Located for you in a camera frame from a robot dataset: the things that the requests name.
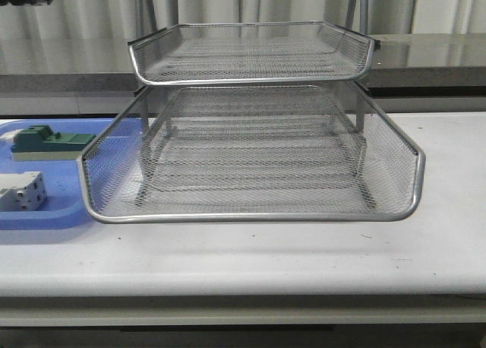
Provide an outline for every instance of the wire mesh tray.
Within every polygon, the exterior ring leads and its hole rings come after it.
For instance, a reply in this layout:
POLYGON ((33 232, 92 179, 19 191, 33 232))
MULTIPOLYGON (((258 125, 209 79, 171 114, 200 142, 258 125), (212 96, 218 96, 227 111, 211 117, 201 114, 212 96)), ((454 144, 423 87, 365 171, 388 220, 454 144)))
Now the wire mesh tray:
POLYGON ((398 220, 424 154, 353 83, 152 87, 78 160, 107 223, 398 220))
POLYGON ((374 41, 325 22, 179 24, 129 43, 145 84, 352 80, 374 41))

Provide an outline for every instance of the countertop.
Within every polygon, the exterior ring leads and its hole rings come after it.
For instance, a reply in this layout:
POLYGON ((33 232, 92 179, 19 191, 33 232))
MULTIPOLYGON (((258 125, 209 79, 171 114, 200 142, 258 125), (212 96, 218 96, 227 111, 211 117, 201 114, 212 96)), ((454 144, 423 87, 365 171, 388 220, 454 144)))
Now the countertop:
POLYGON ((486 113, 393 119, 427 155, 405 220, 0 231, 0 296, 486 293, 486 113))
MULTIPOLYGON (((486 85, 486 34, 393 34, 381 41, 368 87, 486 85)), ((125 39, 0 41, 0 92, 132 91, 125 39)))

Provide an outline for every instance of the white connector block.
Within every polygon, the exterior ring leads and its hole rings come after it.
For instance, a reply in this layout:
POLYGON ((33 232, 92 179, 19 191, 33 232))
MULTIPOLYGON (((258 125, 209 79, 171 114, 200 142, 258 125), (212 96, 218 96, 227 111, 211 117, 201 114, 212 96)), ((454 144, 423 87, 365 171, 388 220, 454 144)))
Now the white connector block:
POLYGON ((34 211, 46 197, 41 172, 0 174, 0 211, 34 211))

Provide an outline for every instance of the blue tray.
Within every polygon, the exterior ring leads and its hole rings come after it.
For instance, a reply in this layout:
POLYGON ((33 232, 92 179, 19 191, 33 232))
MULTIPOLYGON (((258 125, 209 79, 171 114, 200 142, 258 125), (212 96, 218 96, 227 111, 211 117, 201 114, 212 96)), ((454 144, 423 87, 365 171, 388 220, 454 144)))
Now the blue tray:
MULTIPOLYGON (((34 119, 0 125, 0 134, 31 125, 50 125, 53 131, 99 134, 112 119, 34 119)), ((91 219, 84 208, 75 160, 14 162, 10 144, 0 143, 0 173, 41 171, 47 200, 36 211, 0 212, 0 229, 64 229, 91 219)))

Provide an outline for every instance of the curtain fold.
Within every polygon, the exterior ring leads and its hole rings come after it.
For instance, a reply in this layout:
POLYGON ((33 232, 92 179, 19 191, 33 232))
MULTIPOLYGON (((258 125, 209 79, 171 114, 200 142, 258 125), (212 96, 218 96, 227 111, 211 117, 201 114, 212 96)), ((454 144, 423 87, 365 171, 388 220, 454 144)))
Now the curtain fold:
MULTIPOLYGON (((483 33, 486 0, 370 0, 370 33, 483 33)), ((348 0, 154 0, 158 27, 180 23, 326 20, 343 25, 348 0)), ((0 40, 135 36, 134 0, 54 0, 0 7, 0 40)), ((359 6, 353 29, 359 28, 359 6)))

